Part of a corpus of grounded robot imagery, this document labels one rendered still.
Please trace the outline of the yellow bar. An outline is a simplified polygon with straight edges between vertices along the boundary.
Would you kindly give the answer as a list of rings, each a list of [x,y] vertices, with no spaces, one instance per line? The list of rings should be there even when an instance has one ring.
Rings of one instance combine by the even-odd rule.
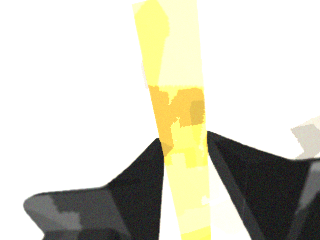
[[[131,3],[181,240],[211,240],[197,0]]]

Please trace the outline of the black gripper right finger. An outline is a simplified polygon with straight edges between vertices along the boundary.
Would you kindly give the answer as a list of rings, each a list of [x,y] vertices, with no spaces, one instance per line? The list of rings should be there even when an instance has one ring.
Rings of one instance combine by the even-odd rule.
[[[251,240],[297,240],[320,191],[320,157],[279,156],[210,130],[207,150]]]

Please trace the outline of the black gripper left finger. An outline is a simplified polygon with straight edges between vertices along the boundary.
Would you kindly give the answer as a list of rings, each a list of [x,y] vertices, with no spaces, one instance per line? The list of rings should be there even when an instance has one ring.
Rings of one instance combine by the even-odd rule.
[[[113,228],[121,240],[159,240],[164,167],[156,138],[108,183],[40,191],[26,197],[22,209],[43,234]]]

